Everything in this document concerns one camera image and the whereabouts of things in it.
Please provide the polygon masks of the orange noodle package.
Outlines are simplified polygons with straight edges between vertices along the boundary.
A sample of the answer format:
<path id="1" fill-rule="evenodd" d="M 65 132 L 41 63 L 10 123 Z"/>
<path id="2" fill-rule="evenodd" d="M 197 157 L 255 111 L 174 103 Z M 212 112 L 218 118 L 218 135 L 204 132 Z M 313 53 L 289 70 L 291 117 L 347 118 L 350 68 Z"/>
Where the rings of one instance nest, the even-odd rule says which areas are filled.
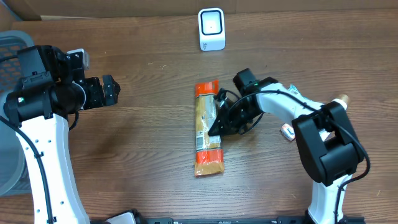
<path id="1" fill-rule="evenodd" d="M 196 177 L 224 172 L 221 137 L 208 134 L 217 117 L 215 96 L 218 90 L 218 80 L 195 85 Z"/>

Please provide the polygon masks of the small orange snack packet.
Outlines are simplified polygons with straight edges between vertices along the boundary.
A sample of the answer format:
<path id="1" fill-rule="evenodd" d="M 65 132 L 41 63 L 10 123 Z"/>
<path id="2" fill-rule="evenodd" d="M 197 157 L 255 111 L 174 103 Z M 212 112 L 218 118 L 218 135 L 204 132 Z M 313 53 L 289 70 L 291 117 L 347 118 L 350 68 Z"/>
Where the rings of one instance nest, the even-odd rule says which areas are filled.
<path id="1" fill-rule="evenodd" d="M 282 125 L 280 131 L 289 141 L 293 141 L 295 139 L 294 129 L 289 124 L 285 123 Z"/>

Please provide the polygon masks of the white tube gold cap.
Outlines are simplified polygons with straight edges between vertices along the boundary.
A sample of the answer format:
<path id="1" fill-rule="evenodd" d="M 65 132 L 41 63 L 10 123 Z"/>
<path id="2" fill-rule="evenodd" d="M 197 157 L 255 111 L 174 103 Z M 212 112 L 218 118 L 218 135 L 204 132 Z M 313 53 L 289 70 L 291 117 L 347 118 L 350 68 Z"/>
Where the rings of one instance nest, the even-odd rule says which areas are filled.
<path id="1" fill-rule="evenodd" d="M 335 99 L 333 99 L 333 101 L 339 103 L 344 108 L 344 110 L 347 110 L 349 103 L 349 97 L 347 95 L 338 95 Z M 322 129 L 320 131 L 320 137 L 323 141 L 325 141 L 329 135 L 330 132 L 326 131 L 325 129 Z"/>

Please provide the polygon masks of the teal snack packet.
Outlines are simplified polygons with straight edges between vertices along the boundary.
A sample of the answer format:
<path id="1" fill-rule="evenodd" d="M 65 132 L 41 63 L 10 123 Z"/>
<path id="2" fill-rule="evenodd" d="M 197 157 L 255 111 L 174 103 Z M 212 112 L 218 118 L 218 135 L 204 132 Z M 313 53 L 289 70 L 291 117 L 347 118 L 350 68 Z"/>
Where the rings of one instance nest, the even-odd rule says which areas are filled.
<path id="1" fill-rule="evenodd" d="M 289 92 L 291 95 L 293 95 L 294 97 L 296 97 L 298 100 L 302 101 L 302 102 L 304 102 L 304 101 L 311 101 L 311 100 L 308 99 L 307 97 L 303 96 L 303 95 L 299 92 L 298 88 L 297 88 L 295 85 L 293 85 L 293 84 L 290 84 L 289 89 L 288 89 L 288 92 Z"/>

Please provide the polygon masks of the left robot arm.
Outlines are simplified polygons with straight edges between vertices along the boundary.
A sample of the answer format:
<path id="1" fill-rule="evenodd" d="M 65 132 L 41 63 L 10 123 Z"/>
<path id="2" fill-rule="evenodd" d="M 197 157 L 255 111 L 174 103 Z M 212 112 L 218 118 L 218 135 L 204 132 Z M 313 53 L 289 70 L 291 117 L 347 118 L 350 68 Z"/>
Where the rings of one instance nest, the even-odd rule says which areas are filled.
<path id="1" fill-rule="evenodd" d="M 70 160 L 68 117 L 117 104 L 121 91 L 111 75 L 86 78 L 84 49 L 66 53 L 51 45 L 18 50 L 21 88 L 10 92 L 1 121 L 13 129 L 24 152 L 35 223 L 89 223 Z"/>

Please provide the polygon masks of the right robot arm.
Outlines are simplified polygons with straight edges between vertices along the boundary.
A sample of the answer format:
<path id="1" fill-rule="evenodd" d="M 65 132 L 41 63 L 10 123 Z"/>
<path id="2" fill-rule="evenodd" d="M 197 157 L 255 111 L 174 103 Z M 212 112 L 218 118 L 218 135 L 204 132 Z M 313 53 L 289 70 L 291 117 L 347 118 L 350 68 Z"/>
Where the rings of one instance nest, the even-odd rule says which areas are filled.
<path id="1" fill-rule="evenodd" d="M 348 97 L 341 95 L 327 104 L 312 101 L 274 78 L 258 80 L 248 68 L 233 82 L 240 95 L 231 101 L 227 90 L 219 90 L 215 98 L 220 106 L 209 135 L 244 134 L 262 115 L 273 114 L 293 128 L 301 163 L 313 180 L 305 214 L 278 217 L 275 222 L 364 223 L 364 217 L 343 214 L 347 185 L 365 177 L 371 166 L 346 113 Z"/>

